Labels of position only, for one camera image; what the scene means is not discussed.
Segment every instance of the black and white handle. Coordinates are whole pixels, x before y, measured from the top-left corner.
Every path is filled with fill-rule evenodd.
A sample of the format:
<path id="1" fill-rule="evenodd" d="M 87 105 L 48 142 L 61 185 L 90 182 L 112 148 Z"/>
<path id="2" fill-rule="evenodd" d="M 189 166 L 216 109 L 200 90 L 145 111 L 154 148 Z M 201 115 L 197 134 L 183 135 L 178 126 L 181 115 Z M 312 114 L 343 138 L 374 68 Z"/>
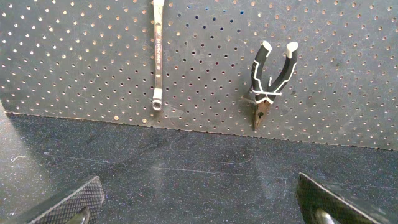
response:
<path id="1" fill-rule="evenodd" d="M 273 104 L 275 97 L 280 94 L 282 89 L 286 86 L 287 82 L 292 78 L 294 68 L 297 63 L 297 49 L 299 43 L 291 42 L 286 45 L 287 56 L 284 68 L 282 69 L 278 78 L 271 84 L 272 78 L 270 77 L 267 87 L 266 100 Z"/>
<path id="2" fill-rule="evenodd" d="M 271 53 L 271 50 L 271 45 L 268 42 L 263 41 L 259 51 L 257 52 L 251 69 L 251 85 L 253 92 L 256 93 L 257 104 L 266 100 L 267 97 L 266 95 L 261 95 L 258 93 L 264 92 L 261 85 L 262 68 L 267 60 L 268 55 Z"/>

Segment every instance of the black countertop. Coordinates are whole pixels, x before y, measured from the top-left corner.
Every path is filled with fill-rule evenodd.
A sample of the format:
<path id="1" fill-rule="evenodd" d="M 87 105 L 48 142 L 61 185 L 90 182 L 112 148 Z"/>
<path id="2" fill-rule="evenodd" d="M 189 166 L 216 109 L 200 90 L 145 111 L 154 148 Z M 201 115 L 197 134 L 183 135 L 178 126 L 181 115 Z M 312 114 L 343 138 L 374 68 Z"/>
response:
<path id="1" fill-rule="evenodd" d="M 0 113 L 0 217 L 90 174 L 99 223 L 303 223 L 298 173 L 395 213 L 398 152 Z"/>

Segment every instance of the pliers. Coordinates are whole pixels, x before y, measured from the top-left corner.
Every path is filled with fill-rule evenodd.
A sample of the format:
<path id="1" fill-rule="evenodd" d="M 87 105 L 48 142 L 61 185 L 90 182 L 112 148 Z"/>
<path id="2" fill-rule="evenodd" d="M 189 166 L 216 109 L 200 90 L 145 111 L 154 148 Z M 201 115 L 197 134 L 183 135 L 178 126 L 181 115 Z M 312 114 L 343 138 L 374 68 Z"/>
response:
<path id="1" fill-rule="evenodd" d="M 265 119 L 267 111 L 274 103 L 275 97 L 282 95 L 281 91 L 292 77 L 297 63 L 297 49 L 299 44 L 291 42 L 286 45 L 287 55 L 284 68 L 278 78 L 271 84 L 272 77 L 269 77 L 268 84 L 263 88 L 261 85 L 262 68 L 271 53 L 272 47 L 267 41 L 263 41 L 257 52 L 256 58 L 251 70 L 252 92 L 256 94 L 256 113 L 254 115 L 254 130 L 257 131 L 262 120 Z"/>

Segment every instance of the pliers jaw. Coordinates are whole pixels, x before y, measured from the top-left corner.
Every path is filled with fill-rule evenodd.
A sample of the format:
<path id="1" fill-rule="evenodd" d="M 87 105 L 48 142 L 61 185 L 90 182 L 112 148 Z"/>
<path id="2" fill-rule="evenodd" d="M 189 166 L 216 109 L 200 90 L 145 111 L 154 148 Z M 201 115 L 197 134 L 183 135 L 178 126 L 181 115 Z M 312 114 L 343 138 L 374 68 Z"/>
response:
<path id="1" fill-rule="evenodd" d="M 287 44 L 287 56 L 285 65 L 280 75 L 271 84 L 271 77 L 268 85 L 263 88 L 261 85 L 262 68 L 270 54 L 272 47 L 264 41 L 254 59 L 253 67 L 251 70 L 252 91 L 256 94 L 256 113 L 254 115 L 254 130 L 257 131 L 262 121 L 265 119 L 267 111 L 271 104 L 273 104 L 275 97 L 281 95 L 282 89 L 286 86 L 287 82 L 293 75 L 294 68 L 297 63 L 297 49 L 299 44 L 291 42 Z"/>

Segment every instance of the gray pegboard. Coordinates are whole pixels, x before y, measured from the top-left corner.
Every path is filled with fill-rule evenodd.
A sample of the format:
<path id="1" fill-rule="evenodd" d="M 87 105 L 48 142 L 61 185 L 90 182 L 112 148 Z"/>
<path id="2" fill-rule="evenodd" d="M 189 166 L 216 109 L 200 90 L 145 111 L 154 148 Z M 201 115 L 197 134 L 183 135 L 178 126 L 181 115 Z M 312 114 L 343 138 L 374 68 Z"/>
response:
<path id="1" fill-rule="evenodd" d="M 151 108 L 149 1 L 0 1 L 0 91 L 20 114 L 397 149 L 396 1 L 166 1 L 164 109 Z M 253 131 L 263 40 L 293 77 Z"/>

